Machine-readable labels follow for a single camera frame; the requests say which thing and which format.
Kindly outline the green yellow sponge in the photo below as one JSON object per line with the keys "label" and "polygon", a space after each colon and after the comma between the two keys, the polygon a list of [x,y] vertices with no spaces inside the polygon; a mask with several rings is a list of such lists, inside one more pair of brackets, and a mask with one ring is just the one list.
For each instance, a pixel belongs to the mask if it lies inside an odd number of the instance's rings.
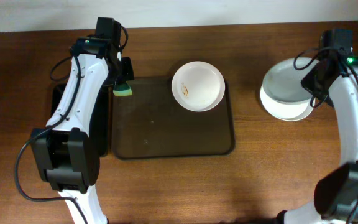
{"label": "green yellow sponge", "polygon": [[126,96],[132,95],[132,89],[131,89],[130,85],[128,84],[128,82],[115,84],[112,92],[113,92],[113,95],[116,97],[126,97]]}

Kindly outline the pale blue plate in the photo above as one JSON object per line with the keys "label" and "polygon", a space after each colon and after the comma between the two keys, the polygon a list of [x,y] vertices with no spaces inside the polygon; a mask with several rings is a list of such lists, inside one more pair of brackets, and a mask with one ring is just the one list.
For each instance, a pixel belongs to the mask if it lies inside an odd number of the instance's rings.
{"label": "pale blue plate", "polygon": [[281,61],[265,74],[262,86],[273,100],[293,104],[311,99],[312,94],[302,87],[301,81],[319,60],[303,70],[295,70],[293,62],[294,58]]}

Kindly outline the white plate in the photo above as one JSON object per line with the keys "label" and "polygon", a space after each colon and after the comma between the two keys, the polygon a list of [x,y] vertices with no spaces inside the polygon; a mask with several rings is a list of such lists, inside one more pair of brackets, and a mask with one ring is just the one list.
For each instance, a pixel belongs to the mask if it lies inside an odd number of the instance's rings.
{"label": "white plate", "polygon": [[226,91],[222,73],[206,62],[194,61],[182,65],[171,82],[172,95],[184,109],[204,112],[216,107]]}
{"label": "white plate", "polygon": [[313,108],[309,102],[305,103],[281,103],[269,97],[263,87],[260,88],[260,101],[264,109],[273,117],[282,121],[300,121],[309,116]]}

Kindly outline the white plate top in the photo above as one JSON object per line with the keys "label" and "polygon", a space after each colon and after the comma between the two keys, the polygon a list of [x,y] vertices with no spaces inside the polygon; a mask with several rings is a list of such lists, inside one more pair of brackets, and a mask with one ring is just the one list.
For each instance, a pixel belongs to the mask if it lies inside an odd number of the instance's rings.
{"label": "white plate top", "polygon": [[216,107],[226,91],[222,73],[206,62],[194,61],[182,65],[171,82],[172,95],[184,109],[204,112]]}

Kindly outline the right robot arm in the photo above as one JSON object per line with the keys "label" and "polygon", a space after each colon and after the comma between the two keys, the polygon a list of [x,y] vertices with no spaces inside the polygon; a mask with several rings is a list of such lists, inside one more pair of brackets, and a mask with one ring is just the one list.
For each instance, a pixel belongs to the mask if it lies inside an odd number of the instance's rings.
{"label": "right robot arm", "polygon": [[301,84],[336,112],[340,165],[317,183],[311,202],[280,212],[276,223],[358,223],[358,60],[321,59]]}

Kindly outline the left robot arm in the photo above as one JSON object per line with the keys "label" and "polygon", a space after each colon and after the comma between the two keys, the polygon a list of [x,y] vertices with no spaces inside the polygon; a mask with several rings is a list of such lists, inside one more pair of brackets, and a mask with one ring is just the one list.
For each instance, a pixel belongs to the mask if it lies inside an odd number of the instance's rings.
{"label": "left robot arm", "polygon": [[43,129],[34,129],[30,145],[41,179],[66,201],[75,223],[108,223],[96,193],[100,153],[90,131],[103,87],[127,96],[130,59],[121,57],[118,37],[93,35],[70,47],[71,70],[62,97]]}

